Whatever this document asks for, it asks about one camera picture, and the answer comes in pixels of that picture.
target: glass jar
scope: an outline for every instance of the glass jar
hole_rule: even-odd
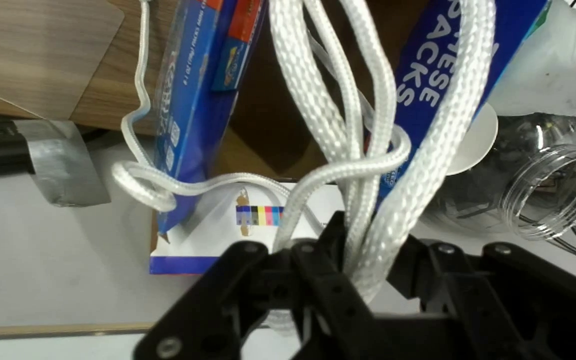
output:
[[[551,238],[576,224],[576,119],[500,119],[490,155],[446,178],[434,208],[485,235]]]

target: clear plastic container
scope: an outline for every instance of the clear plastic container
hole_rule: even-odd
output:
[[[446,178],[434,211],[485,235],[566,232],[576,224],[576,119],[500,119],[490,155]]]

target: blue package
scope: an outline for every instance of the blue package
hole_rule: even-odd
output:
[[[235,104],[261,0],[182,0],[159,80],[154,164],[182,183],[202,183]],[[158,231],[187,218],[197,199],[177,197]]]
[[[496,0],[496,49],[479,104],[490,97],[525,35],[546,15],[548,5],[548,0]],[[400,56],[400,67],[395,68],[395,125],[409,137],[409,158],[413,158],[426,139],[447,93],[456,62],[457,30],[457,0],[431,0]],[[409,161],[400,171],[382,177],[379,201],[388,197],[407,166]]]

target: colored barcode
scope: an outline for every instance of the colored barcode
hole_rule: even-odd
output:
[[[284,207],[235,207],[235,224],[240,226],[277,226]]]

